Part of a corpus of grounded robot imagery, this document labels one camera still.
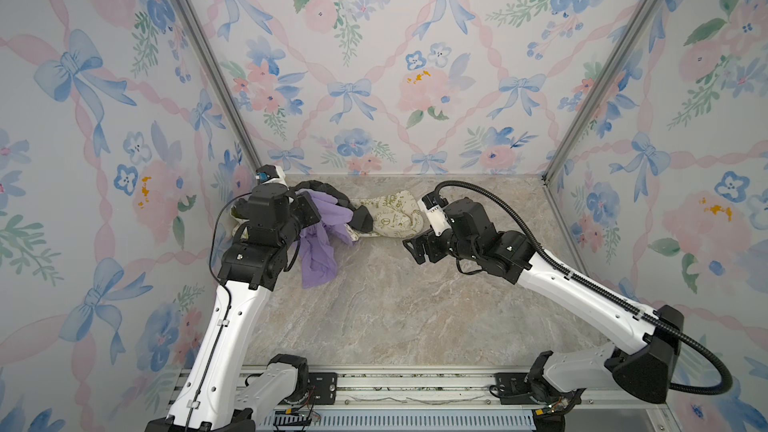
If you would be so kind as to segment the purple cloth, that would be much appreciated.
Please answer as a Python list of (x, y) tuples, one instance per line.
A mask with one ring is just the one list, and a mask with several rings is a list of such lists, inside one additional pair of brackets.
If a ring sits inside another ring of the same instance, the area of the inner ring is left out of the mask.
[(308, 190), (302, 192), (309, 195), (320, 213), (320, 221), (305, 228), (300, 235), (302, 287), (309, 289), (324, 285), (338, 275), (339, 265), (330, 236), (336, 236), (347, 245), (352, 245), (353, 239), (347, 230), (349, 211), (336, 208), (332, 197)]

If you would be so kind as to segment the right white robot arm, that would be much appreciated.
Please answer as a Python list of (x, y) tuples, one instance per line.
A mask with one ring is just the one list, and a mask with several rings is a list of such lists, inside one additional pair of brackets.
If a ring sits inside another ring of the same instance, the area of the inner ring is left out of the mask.
[(573, 406), (589, 388), (622, 390), (651, 404), (666, 401), (679, 343), (643, 320), (647, 307), (635, 302), (620, 306), (610, 300), (607, 288), (550, 256), (528, 234), (497, 230), (478, 202), (425, 197), (418, 206), (429, 227), (403, 242), (417, 263), (446, 257), (473, 262), (481, 272), (559, 304), (608, 340), (578, 352), (540, 353), (526, 377), (502, 387), (502, 394), (514, 402), (542, 404), (550, 412)]

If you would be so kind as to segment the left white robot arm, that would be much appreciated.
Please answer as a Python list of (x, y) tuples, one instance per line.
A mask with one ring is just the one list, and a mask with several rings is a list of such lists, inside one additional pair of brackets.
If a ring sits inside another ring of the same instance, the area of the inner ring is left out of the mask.
[(255, 431), (284, 400), (307, 394), (304, 358), (279, 356), (244, 389), (240, 370), (251, 334), (300, 232), (318, 223), (311, 198), (280, 178), (255, 186), (234, 202), (244, 218), (215, 273), (214, 310), (191, 372), (167, 415), (149, 431)]

